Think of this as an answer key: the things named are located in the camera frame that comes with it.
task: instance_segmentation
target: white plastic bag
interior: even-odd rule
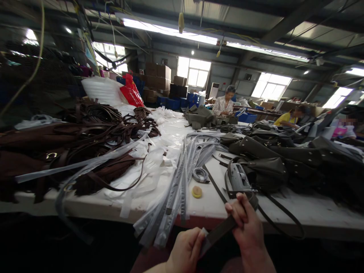
[[[129,104],[121,94],[120,87],[123,85],[117,81],[103,77],[92,77],[81,81],[87,96],[90,99],[99,99],[99,103],[111,106],[121,103]]]

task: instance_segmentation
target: metal clip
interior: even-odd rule
[[[50,154],[47,154],[47,157],[46,159],[55,159],[57,157],[57,153],[50,153]]]

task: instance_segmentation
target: person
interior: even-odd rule
[[[217,117],[226,117],[233,113],[234,102],[231,100],[235,95],[235,86],[229,85],[226,88],[225,96],[216,98],[212,113]]]
[[[304,105],[300,105],[295,109],[291,109],[288,113],[280,116],[275,122],[275,126],[288,126],[295,129],[298,129],[299,126],[296,124],[299,118],[302,118],[306,113],[306,107]]]
[[[275,267],[264,245],[263,226],[245,194],[238,193],[237,200],[225,204],[237,227],[232,230],[241,253],[242,272],[275,273]],[[145,273],[192,273],[201,250],[204,233],[195,227],[178,234],[169,259]]]
[[[340,137],[356,139],[356,134],[354,132],[355,122],[355,118],[350,118],[349,116],[342,114],[337,115],[330,125],[336,127],[332,138]]]

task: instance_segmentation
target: electrical cable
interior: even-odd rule
[[[30,78],[19,88],[19,90],[15,93],[15,95],[11,98],[11,100],[6,104],[6,106],[2,109],[0,113],[0,118],[5,114],[5,112],[9,109],[11,104],[16,100],[19,94],[23,91],[23,89],[34,79],[35,75],[38,72],[39,66],[42,60],[42,53],[43,53],[43,45],[44,45],[44,25],[45,25],[45,15],[44,15],[44,2],[41,0],[41,9],[42,9],[42,30],[41,30],[41,42],[39,44],[39,57],[37,61],[37,65],[33,71],[33,74]]]
[[[192,177],[199,183],[208,183],[207,179],[209,178],[209,174],[202,168],[195,168],[192,171]]]

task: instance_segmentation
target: factory floor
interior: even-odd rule
[[[0,214],[2,268],[12,272],[30,267],[37,272],[130,272],[142,249],[133,236],[132,225],[72,220],[94,236],[91,246],[76,238],[57,217]],[[167,250],[172,249],[182,230],[174,227]],[[363,244],[319,239],[297,242],[281,235],[267,235],[265,244],[279,273],[364,272]],[[199,262],[198,272],[220,272],[226,261],[239,255],[233,236],[228,234]]]

